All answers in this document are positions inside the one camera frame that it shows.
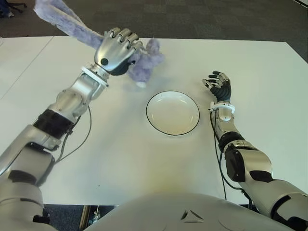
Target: purple stuffed animal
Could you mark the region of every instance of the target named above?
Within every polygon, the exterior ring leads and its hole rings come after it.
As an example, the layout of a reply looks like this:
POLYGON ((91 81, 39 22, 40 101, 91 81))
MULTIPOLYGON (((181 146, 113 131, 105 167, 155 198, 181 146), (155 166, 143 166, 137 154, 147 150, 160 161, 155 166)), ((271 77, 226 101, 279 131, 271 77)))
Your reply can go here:
MULTIPOLYGON (((36 0, 34 11, 41 19, 94 49, 98 49, 104 39, 104 36, 89 29, 62 0, 36 0)), ((138 86, 145 87, 153 68, 163 60, 164 55, 159 52, 159 42, 152 38, 145 48, 131 56, 129 62, 134 65, 130 67, 128 76, 138 86)))
POLYGON ((153 68, 165 59, 164 55, 159 52, 159 48, 158 40, 152 38, 145 49, 140 50, 129 59, 129 62, 135 64, 127 71, 127 74, 141 88, 146 87, 146 82, 150 79, 153 68))

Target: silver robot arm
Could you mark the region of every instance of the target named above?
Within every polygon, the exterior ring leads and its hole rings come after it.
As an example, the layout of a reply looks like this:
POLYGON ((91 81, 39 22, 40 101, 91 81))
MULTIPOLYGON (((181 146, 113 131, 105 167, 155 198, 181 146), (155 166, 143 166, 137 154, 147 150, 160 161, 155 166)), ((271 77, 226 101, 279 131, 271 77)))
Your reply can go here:
POLYGON ((228 176, 251 197, 259 212, 296 231, 308 231, 308 195, 284 180, 272 178, 270 159, 247 142, 234 126, 229 78, 214 71, 204 85, 217 98, 210 105, 211 121, 225 154, 228 176))
POLYGON ((73 85, 63 90, 37 119, 28 125, 0 156, 0 226, 2 231, 40 230, 53 227, 43 209, 39 186, 52 170, 55 151, 77 118, 108 86, 109 74, 121 75, 128 58, 141 46, 128 29, 114 28, 95 53, 94 65, 82 68, 73 85))

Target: white bowl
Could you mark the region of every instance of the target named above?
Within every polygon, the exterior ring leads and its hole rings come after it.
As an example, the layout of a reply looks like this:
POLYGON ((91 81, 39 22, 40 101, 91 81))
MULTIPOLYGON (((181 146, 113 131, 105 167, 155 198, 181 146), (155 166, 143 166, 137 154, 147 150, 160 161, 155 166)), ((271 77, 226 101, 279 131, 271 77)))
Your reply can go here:
POLYGON ((147 104, 146 115, 157 130, 168 135, 183 135, 199 122, 199 108, 187 95, 164 91, 153 96, 147 104))

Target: floor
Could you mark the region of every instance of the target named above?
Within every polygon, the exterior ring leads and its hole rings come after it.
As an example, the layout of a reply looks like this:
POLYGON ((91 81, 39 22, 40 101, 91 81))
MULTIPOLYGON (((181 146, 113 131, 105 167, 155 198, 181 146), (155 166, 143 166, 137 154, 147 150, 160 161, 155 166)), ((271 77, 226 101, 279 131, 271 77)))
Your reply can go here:
MULTIPOLYGON (((0 36, 64 35, 32 8, 0 19, 0 36)), ((66 0, 88 25, 103 33, 128 27, 140 37, 239 39, 287 42, 308 62, 308 10, 292 0, 66 0)))

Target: black cable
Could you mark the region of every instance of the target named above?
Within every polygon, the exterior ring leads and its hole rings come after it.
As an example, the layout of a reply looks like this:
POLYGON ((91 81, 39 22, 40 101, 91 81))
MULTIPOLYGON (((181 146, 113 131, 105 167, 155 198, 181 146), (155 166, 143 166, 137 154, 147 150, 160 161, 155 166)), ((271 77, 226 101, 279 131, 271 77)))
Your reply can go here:
MULTIPOLYGON (((212 125, 212 128, 213 128, 213 131, 214 131, 214 137, 218 139, 218 135, 216 134, 216 131, 215 131, 215 127, 216 127, 216 118, 217 118, 217 111, 215 110, 215 126, 213 126, 213 121, 212 121, 212 112, 210 113, 210 121, 211 121, 211 125, 212 125)), ((214 140, 215 141, 215 152, 216 152, 216 157, 218 159, 218 152, 217 152, 217 145, 216 145, 216 139, 214 140)), ((231 185, 227 179, 225 178, 223 172, 222 172, 222 168, 221 168, 221 160, 222 160, 222 151, 220 152, 220 157, 219 157, 219 161, 218 161, 218 165, 219 165, 219 170, 220 170, 220 174, 221 174, 221 177, 223 179, 223 181, 226 182, 226 184, 228 184, 231 188, 235 189, 235 190, 240 190, 244 196, 248 199, 249 201, 249 204, 248 204, 248 209, 252 209, 252 200, 250 198, 250 196, 246 193, 246 191, 242 188, 239 188, 239 187, 234 187, 233 185, 231 185)))
POLYGON ((65 158, 67 158, 69 155, 73 154, 75 151, 77 151, 88 139, 90 133, 91 133, 91 129, 92 129, 92 114, 91 114, 91 109, 90 109, 90 106, 88 106, 88 111, 89 111, 89 115, 90 115, 90 126, 89 126, 89 131, 87 133, 87 136, 85 137, 84 141, 77 147, 75 148, 73 151, 71 151, 69 154, 67 154, 66 156, 63 156, 63 152, 64 152, 64 148, 65 148, 65 143, 66 143, 66 140, 67 140, 67 137, 69 135, 69 133, 67 133, 67 135, 65 136, 64 140, 63 140, 63 144, 62 144, 62 147, 61 147, 61 153, 60 153, 60 156, 58 158, 58 160, 56 161, 56 163, 59 163, 60 161, 64 160, 65 158))
POLYGON ((61 151, 60 151, 60 156, 59 156, 59 158, 55 161, 56 163, 58 163, 58 162, 61 160, 61 158, 62 158, 62 156, 63 156, 63 153, 64 153, 64 147, 65 147, 65 144, 66 144, 66 140, 67 140, 68 136, 71 135, 71 134, 73 133, 73 129, 74 129, 74 127, 77 125, 77 123, 79 122, 80 118, 81 118, 81 116, 78 116, 76 123, 73 125, 73 127, 70 129, 70 131, 67 132, 67 134, 65 135, 65 137, 64 137, 64 139, 63 139, 61 151))
MULTIPOLYGON (((215 125, 214 125, 214 127, 216 127, 216 111, 215 111, 215 125)), ((215 130, 213 130, 213 131, 214 131, 214 143, 215 143, 216 157, 217 157, 217 162, 219 163, 219 158, 218 158, 218 153, 217 153, 217 148, 216 148, 217 147, 217 144, 216 144, 216 132, 215 132, 215 130)), ((223 174, 222 174, 221 171, 220 171, 220 174, 221 174, 223 192, 225 194, 225 200, 227 200, 225 181, 223 180, 223 174)))

